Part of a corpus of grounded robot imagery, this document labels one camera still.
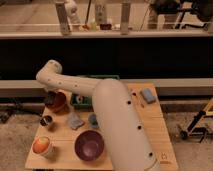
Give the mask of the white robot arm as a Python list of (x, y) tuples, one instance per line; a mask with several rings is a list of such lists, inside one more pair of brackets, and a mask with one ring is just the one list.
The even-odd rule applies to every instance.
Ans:
[(91, 97), (94, 113), (115, 171), (161, 171), (131, 92), (120, 80), (62, 75), (49, 60), (36, 74), (48, 87)]

